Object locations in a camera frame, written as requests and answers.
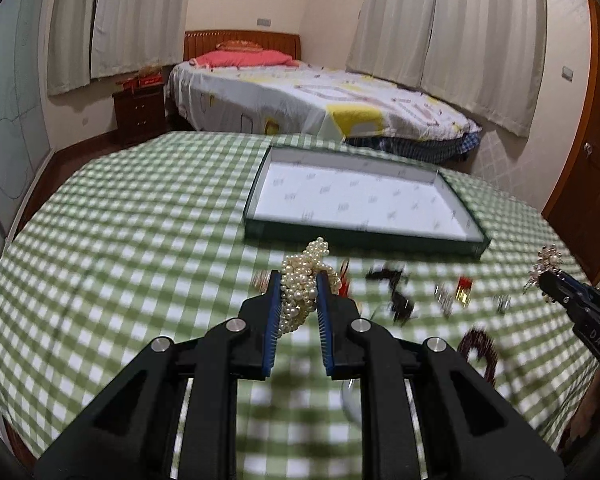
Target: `headboard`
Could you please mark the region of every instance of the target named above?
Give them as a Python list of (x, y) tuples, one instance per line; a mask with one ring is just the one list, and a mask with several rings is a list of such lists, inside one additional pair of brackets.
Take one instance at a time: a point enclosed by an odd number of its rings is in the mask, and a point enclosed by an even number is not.
[(227, 40), (254, 41), (267, 50), (279, 50), (300, 59), (300, 36), (264, 30), (188, 30), (184, 33), (184, 61), (202, 56)]

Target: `pearl bracelet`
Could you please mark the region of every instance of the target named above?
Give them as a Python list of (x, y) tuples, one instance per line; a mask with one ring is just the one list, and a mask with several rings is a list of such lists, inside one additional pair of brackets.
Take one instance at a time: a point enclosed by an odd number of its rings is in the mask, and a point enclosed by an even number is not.
[(304, 323), (309, 313), (316, 309), (318, 297), (315, 279), (324, 270), (329, 277), (332, 294), (337, 294), (342, 282), (333, 267), (322, 262), (328, 256), (329, 244), (319, 237), (309, 243), (302, 254), (288, 256), (282, 261), (280, 291), (282, 315), (278, 327), (278, 337), (294, 332)]

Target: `gingham tablecloth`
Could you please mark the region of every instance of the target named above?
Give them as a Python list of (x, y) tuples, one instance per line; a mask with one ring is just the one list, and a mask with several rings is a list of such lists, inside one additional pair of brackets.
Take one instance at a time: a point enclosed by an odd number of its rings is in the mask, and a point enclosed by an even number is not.
[[(40, 455), (83, 406), (148, 341), (204, 335), (256, 292), (256, 270), (278, 268), (296, 245), (245, 244), (242, 210), (272, 137), (175, 132), (105, 156), (72, 176), (34, 216), (0, 261), (0, 409)], [(277, 144), (384, 153), (275, 137)], [(493, 237), (479, 261), (363, 253), (350, 257), (351, 296), (394, 335), (454, 347), (474, 324), (495, 339), (496, 387), (556, 446), (589, 384), (595, 360), (558, 304), (537, 289), (523, 295), (543, 244), (556, 243), (563, 268), (584, 274), (537, 211), (489, 184), (442, 170)], [(372, 266), (404, 266), (414, 319), (392, 325), (385, 283)], [(442, 317), (436, 283), (474, 279), (468, 308)], [(512, 295), (506, 316), (495, 294)], [(278, 344), (265, 383), (238, 386), (237, 466), (242, 478), (351, 478), (362, 467), (362, 434), (342, 411), (340, 384), (324, 374), (317, 320)]]

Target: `pillow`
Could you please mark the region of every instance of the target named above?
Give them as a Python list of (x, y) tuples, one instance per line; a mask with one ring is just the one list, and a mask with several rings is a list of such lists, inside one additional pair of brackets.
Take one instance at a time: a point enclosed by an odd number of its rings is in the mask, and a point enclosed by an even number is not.
[(221, 68), (227, 66), (235, 66), (237, 68), (276, 65), (298, 66), (298, 62), (292, 56), (282, 54), (282, 52), (277, 50), (263, 50), (262, 52), (214, 50), (190, 60), (189, 63), (202, 68)]
[(262, 52), (264, 49), (261, 45), (253, 41), (229, 40), (218, 43), (216, 50), (224, 50), (226, 52)]

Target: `curtain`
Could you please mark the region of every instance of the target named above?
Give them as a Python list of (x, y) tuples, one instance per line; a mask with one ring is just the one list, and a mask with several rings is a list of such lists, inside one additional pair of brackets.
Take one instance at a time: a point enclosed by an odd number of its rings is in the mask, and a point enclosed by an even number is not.
[(365, 0), (347, 68), (419, 86), (434, 3), (435, 0)]
[(546, 0), (436, 0), (421, 88), (528, 137), (545, 46)]
[(54, 0), (46, 86), (58, 95), (90, 82), (89, 49), (94, 0)]
[(182, 61), (187, 0), (98, 0), (91, 77)]
[(528, 137), (545, 45), (546, 0), (366, 0), (347, 67)]

